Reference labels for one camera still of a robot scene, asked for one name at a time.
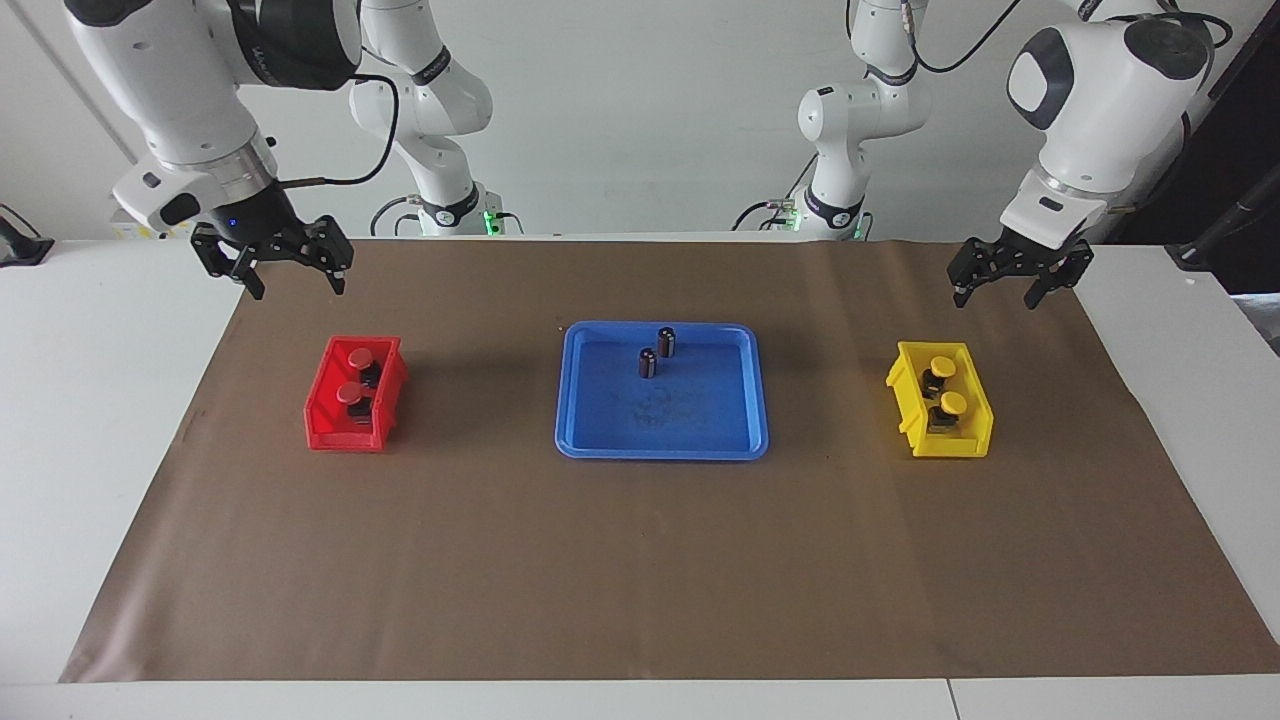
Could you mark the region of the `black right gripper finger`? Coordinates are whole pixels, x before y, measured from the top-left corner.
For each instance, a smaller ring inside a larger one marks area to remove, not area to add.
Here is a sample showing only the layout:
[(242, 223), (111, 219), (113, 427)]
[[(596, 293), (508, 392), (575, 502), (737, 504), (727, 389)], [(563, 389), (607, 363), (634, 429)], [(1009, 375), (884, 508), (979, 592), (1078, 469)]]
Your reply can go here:
[(232, 259), (223, 251), (221, 237), (214, 228), (195, 228), (192, 249), (210, 277), (229, 278), (241, 284), (253, 300), (262, 300), (265, 284), (255, 269), (259, 259), (256, 247), (246, 246)]
[(346, 273), (355, 260), (355, 250), (337, 219), (323, 215), (303, 224), (301, 261), (321, 272), (337, 296), (346, 292)]

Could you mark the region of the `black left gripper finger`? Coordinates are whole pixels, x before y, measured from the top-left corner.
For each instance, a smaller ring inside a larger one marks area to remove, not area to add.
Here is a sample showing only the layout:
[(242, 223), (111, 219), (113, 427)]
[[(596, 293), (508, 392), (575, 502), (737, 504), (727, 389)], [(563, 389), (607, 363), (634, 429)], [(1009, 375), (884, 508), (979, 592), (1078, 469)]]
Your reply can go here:
[(1033, 282), (1024, 295), (1027, 309), (1037, 309), (1041, 302), (1059, 290), (1074, 288), (1094, 259), (1088, 241), (1080, 240), (1052, 263), (1037, 261)]
[(948, 282), (955, 306), (965, 306), (973, 292), (996, 275), (995, 245), (968, 238), (948, 263)]

